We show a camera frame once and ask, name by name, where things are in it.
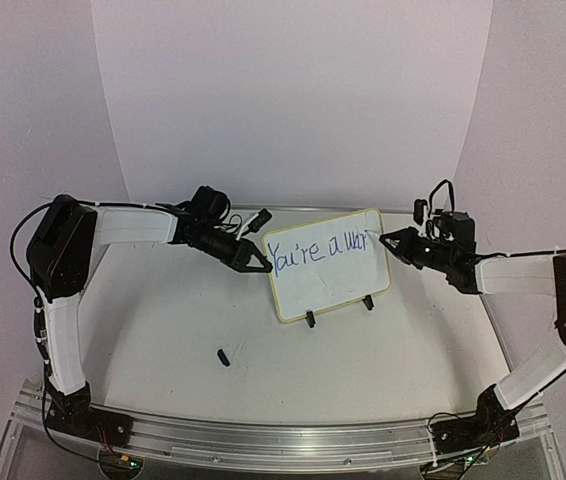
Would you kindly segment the white whiteboard yellow rim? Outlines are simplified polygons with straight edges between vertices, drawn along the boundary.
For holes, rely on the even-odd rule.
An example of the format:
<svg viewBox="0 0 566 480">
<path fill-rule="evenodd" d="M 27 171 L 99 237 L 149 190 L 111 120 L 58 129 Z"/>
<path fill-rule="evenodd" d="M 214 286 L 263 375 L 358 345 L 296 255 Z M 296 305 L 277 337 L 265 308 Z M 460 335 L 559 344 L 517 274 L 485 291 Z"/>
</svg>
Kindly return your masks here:
<svg viewBox="0 0 566 480">
<path fill-rule="evenodd" d="M 365 230 L 383 232 L 377 209 L 355 211 L 265 233 L 270 284 L 284 323 L 361 301 L 391 287 L 385 248 Z"/>
</svg>

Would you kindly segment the blue marker cap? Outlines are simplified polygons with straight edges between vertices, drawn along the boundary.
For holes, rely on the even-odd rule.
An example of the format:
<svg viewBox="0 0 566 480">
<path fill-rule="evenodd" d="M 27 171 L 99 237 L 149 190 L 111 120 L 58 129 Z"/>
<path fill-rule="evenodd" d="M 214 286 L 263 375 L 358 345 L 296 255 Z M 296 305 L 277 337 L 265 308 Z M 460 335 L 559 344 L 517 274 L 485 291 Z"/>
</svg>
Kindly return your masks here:
<svg viewBox="0 0 566 480">
<path fill-rule="evenodd" d="M 217 351 L 217 357 L 224 367 L 229 367 L 231 365 L 231 362 L 223 349 L 219 349 Z"/>
</svg>

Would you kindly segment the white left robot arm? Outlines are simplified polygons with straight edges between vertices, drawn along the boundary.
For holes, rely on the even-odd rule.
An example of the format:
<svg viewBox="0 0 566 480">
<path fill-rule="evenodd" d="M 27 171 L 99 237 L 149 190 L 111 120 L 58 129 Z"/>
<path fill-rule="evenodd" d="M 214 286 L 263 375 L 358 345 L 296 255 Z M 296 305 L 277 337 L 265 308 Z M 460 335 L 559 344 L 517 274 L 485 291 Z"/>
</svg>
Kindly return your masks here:
<svg viewBox="0 0 566 480">
<path fill-rule="evenodd" d="M 28 281 L 37 294 L 43 359 L 52 390 L 64 400 L 57 414 L 77 435 L 90 434 L 97 413 L 78 394 L 89 393 L 79 345 L 79 305 L 94 266 L 93 254 L 115 244 L 185 245 L 238 273 L 269 274 L 271 262 L 249 239 L 272 218 L 262 209 L 227 223 L 228 196 L 209 186 L 177 205 L 96 202 L 62 194 L 44 205 L 26 249 Z"/>
</svg>

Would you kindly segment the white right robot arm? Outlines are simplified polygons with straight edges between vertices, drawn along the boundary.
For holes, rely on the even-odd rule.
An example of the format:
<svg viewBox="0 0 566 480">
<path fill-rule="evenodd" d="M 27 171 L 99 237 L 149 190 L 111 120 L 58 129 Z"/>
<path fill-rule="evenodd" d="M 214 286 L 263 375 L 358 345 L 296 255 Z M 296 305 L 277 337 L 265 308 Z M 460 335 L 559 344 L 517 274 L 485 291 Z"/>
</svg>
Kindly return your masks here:
<svg viewBox="0 0 566 480">
<path fill-rule="evenodd" d="M 466 213 L 417 211 L 414 221 L 378 236 L 396 259 L 442 274 L 461 294 L 481 296 L 492 314 L 534 308 L 539 330 L 530 350 L 520 352 L 511 372 L 488 390 L 501 410 L 515 411 L 566 373 L 566 248 L 480 253 L 475 222 Z"/>
</svg>

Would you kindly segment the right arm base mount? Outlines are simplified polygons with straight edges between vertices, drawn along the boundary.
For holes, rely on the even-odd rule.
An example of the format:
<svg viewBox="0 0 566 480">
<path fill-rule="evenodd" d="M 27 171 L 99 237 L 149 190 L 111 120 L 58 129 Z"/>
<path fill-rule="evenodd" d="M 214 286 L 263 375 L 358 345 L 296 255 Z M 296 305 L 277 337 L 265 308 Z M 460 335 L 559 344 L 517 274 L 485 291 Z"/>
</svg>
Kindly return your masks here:
<svg viewBox="0 0 566 480">
<path fill-rule="evenodd" d="M 520 434 L 516 417 L 500 406 L 478 407 L 472 416 L 436 421 L 428 429 L 441 455 L 494 447 Z"/>
</svg>

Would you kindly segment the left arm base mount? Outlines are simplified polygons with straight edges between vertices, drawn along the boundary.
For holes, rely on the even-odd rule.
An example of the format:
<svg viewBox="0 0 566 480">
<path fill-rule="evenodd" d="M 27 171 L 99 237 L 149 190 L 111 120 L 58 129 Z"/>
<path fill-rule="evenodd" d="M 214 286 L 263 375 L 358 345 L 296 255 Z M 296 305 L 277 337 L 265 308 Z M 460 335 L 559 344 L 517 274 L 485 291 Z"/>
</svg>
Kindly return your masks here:
<svg viewBox="0 0 566 480">
<path fill-rule="evenodd" d="M 53 399 L 45 420 L 55 432 L 109 447 L 125 447 L 133 426 L 129 415 L 93 407 L 88 397 L 78 394 Z"/>
</svg>

